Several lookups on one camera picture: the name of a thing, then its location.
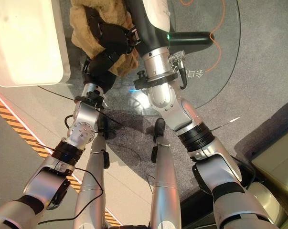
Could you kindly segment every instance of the brown towel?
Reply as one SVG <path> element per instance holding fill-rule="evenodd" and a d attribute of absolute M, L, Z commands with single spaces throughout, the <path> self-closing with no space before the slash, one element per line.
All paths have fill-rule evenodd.
<path fill-rule="evenodd" d="M 86 21 L 84 6 L 95 8 L 101 18 L 108 23 L 121 25 L 127 29 L 133 27 L 130 14 L 127 12 L 123 0 L 71 0 L 70 23 L 73 27 L 72 42 L 83 49 L 93 58 L 104 48 L 93 37 Z M 134 49 L 129 55 L 122 55 L 109 69 L 117 76 L 125 76 L 132 69 L 139 66 L 139 53 Z"/>

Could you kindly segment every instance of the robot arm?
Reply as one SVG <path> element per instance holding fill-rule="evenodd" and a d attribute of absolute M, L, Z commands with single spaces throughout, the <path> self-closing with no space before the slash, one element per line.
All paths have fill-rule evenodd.
<path fill-rule="evenodd" d="M 67 137 L 63 137 L 53 154 L 48 156 L 28 181 L 23 196 L 0 207 L 0 229 L 31 229 L 40 221 L 43 212 L 57 208 L 63 200 L 75 164 L 94 138 L 94 126 L 103 102 L 104 90 L 112 87 L 115 76 L 108 76 L 107 85 L 102 78 L 85 75 L 82 96 L 76 97 L 74 121 Z"/>
<path fill-rule="evenodd" d="M 140 38 L 136 49 L 147 73 L 139 74 L 135 88 L 148 88 L 151 107 L 162 115 L 195 162 L 192 170 L 198 183 L 213 195 L 217 228 L 277 228 L 269 222 L 268 214 L 255 197 L 241 186 L 240 170 L 219 139 L 180 95 L 175 81 L 178 76 L 171 66 L 177 62 L 182 79 L 185 77 L 184 52 L 170 55 L 170 42 L 165 39 L 170 36 L 167 2 L 126 2 Z"/>

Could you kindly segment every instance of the black cable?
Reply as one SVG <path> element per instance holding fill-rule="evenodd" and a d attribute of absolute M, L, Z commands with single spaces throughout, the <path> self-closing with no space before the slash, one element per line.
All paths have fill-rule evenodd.
<path fill-rule="evenodd" d="M 41 224 L 44 224 L 44 223 L 50 223 L 50 222 L 74 220 L 74 219 L 76 219 L 78 216 L 80 216 L 80 214 L 85 210 L 85 208 L 86 208 L 90 203 L 92 203 L 95 199 L 97 199 L 97 198 L 99 198 L 100 196 L 102 196 L 102 194 L 104 193 L 104 190 L 102 189 L 100 183 L 97 181 L 96 177 L 95 177 L 90 171 L 87 171 L 87 170 L 81 169 L 81 168 L 75 168 L 75 169 L 78 169 L 78 170 L 87 172 L 87 173 L 89 173 L 90 175 L 92 175 L 92 177 L 94 178 L 94 180 L 96 181 L 96 183 L 97 183 L 98 186 L 100 187 L 101 193 L 100 193 L 97 197 L 95 197 L 95 198 L 93 198 L 92 200 L 90 200 L 90 201 L 81 209 L 81 211 L 79 211 L 79 213 L 78 213 L 75 217 L 65 218 L 65 219 L 51 219 L 51 220 L 39 222 L 38 225 L 41 225 Z"/>
<path fill-rule="evenodd" d="M 44 146 L 44 145 L 42 145 L 42 144 L 40 144 L 40 143 L 38 143 L 38 142 L 36 142 L 36 144 L 38 144 L 38 145 L 40 145 L 40 146 L 43 146 L 43 147 L 45 147 L 45 148 L 47 148 L 47 149 L 50 149 L 50 150 L 54 151 L 54 149 L 53 149 L 53 148 L 51 148 L 51 147 L 48 147 L 48 146 Z"/>
<path fill-rule="evenodd" d="M 118 146 L 118 147 L 124 147 L 124 148 L 126 148 L 126 149 L 129 149 L 129 150 L 131 150 L 132 152 L 134 152 L 134 153 L 139 157 L 139 161 L 140 161 L 140 162 L 142 161 L 139 153 L 136 152 L 134 149 L 132 149 L 132 148 L 130 148 L 130 147 L 123 146 L 123 145 L 117 145 L 117 144 L 113 144 L 113 143 L 109 143 L 109 142 L 108 142 L 107 144 L 108 144 L 108 145 L 113 145 L 113 146 Z"/>
<path fill-rule="evenodd" d="M 247 165 L 245 162 L 243 162 L 243 161 L 241 161 L 241 160 L 239 160 L 239 159 L 237 159 L 236 157 L 234 157 L 234 156 L 231 156 L 234 160 L 236 160 L 236 161 L 238 161 L 239 163 L 241 163 L 242 165 L 244 165 L 247 169 L 249 169 L 250 171 L 252 171 L 252 178 L 251 178 L 251 180 L 249 181 L 249 183 L 248 183 L 248 185 L 247 185 L 247 187 L 246 187 L 246 189 L 248 190 L 248 188 L 250 187 L 250 185 L 253 183 L 253 181 L 255 180 L 255 177 L 256 177 L 256 171 L 255 171 L 255 169 L 253 168 L 253 166 L 251 166 L 251 165 Z"/>
<path fill-rule="evenodd" d="M 58 95 L 58 96 L 60 96 L 60 97 L 63 97 L 63 98 L 65 98 L 65 99 L 73 100 L 73 99 L 68 98 L 68 97 L 66 97 L 66 96 L 64 96 L 64 95 L 61 95 L 61 94 L 58 94 L 58 93 L 56 93 L 56 92 L 52 92 L 52 91 L 50 91 L 50 90 L 47 90 L 46 88 L 43 88 L 43 87 L 41 87 L 41 86 L 38 86 L 38 87 L 41 88 L 41 89 L 43 89 L 43 90 L 45 90 L 45 91 L 47 91 L 47 92 L 50 92 L 50 93 L 56 94 L 56 95 Z"/>
<path fill-rule="evenodd" d="M 64 124 L 65 124 L 65 126 L 67 127 L 67 129 L 69 129 L 69 125 L 68 125 L 68 123 L 67 123 L 67 120 L 68 120 L 69 118 L 71 118 L 71 117 L 73 117 L 72 114 L 71 114 L 71 115 L 68 115 L 68 116 L 65 117 L 65 119 L 64 119 Z"/>
<path fill-rule="evenodd" d="M 97 109 L 96 109 L 96 111 L 99 112 L 100 114 L 104 115 L 106 118 L 110 119 L 112 122 L 114 122 L 114 123 L 122 126 L 122 129 L 120 129 L 120 130 L 125 130 L 125 129 L 126 129 L 125 126 L 122 125 L 120 122 L 114 120 L 113 118 L 109 117 L 108 115 L 106 115 L 105 113 L 103 113 L 103 112 L 101 112 L 101 111 L 99 111 L 99 110 L 97 110 Z"/>
<path fill-rule="evenodd" d="M 150 191 L 151 191 L 151 193 L 153 194 L 152 189 L 151 189 L 151 186 L 150 186 L 150 183 L 149 183 L 149 180 L 148 180 L 148 176 L 147 176 L 147 175 L 148 175 L 148 174 L 146 174 L 146 180 L 147 180 L 147 182 L 148 182 L 148 185 L 149 185 Z"/>
<path fill-rule="evenodd" d="M 149 176 L 149 177 L 151 177 L 151 178 L 153 178 L 153 179 L 155 179 L 154 176 L 152 176 L 152 175 L 149 175 L 149 174 L 146 174 L 146 175 Z"/>

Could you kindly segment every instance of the gray carpet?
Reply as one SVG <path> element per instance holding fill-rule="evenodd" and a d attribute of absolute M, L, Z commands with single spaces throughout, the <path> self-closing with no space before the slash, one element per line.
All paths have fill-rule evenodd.
<path fill-rule="evenodd" d="M 235 155 L 234 146 L 239 141 L 288 103 L 288 0 L 239 2 L 241 44 L 237 64 L 227 84 L 237 55 L 239 25 L 236 2 L 226 1 L 225 6 L 224 23 L 215 32 L 215 38 L 222 48 L 222 58 L 212 71 L 200 78 L 189 78 L 189 87 L 183 93 L 195 106 L 201 106 L 198 112 L 211 129 L 235 117 L 241 117 L 214 133 L 228 151 Z M 170 8 L 174 9 L 171 11 L 174 12 L 172 17 L 175 17 L 177 31 L 212 30 L 221 18 L 221 7 L 220 0 L 194 1 L 189 7 L 182 6 L 180 1 L 170 2 Z M 72 84 L 70 90 L 77 96 L 83 89 L 80 71 L 85 55 L 70 41 L 72 30 L 68 22 L 69 8 L 69 1 L 62 0 L 61 10 L 72 72 L 68 83 Z M 205 51 L 189 54 L 186 66 L 189 70 L 208 69 L 217 57 L 218 49 L 213 45 Z M 134 88 L 132 81 L 136 79 L 137 71 L 131 72 L 124 79 L 118 78 L 113 90 L 106 94 L 106 102 L 111 109 L 157 115 L 153 110 L 144 109 L 138 102 L 134 102 L 135 94 L 129 90 Z M 56 90 L 56 86 L 47 88 Z M 111 136 L 108 140 L 110 147 L 141 177 L 153 175 L 155 167 L 150 162 L 153 147 L 150 134 L 156 117 L 122 112 L 107 113 L 127 127 L 125 131 L 117 131 L 115 138 Z M 273 131 L 275 129 L 270 128 L 269 134 Z M 193 163 L 170 129 L 166 129 L 165 136 L 172 145 L 180 196 L 185 199 L 198 190 L 191 172 Z M 239 147 L 238 153 L 241 157 L 246 149 Z"/>

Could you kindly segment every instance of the round glass tabletop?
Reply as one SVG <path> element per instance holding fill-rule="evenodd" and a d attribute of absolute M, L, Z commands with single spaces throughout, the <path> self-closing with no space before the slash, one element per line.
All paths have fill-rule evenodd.
<path fill-rule="evenodd" d="M 176 32 L 210 31 L 214 34 L 214 42 L 209 48 L 185 56 L 188 83 L 182 90 L 182 96 L 198 108 L 218 95 L 233 72 L 240 43 L 238 5 L 235 0 L 168 0 L 168 5 L 171 25 Z M 145 69 L 142 60 L 139 63 L 138 69 L 125 77 L 117 77 L 112 89 L 105 94 L 105 108 L 132 114 L 158 115 L 149 106 L 147 96 L 135 90 L 133 81 L 138 78 L 137 72 Z M 78 96 L 83 85 L 81 79 L 76 82 L 70 80 L 68 87 L 72 94 Z M 54 85 L 49 89 L 58 93 L 59 87 Z"/>

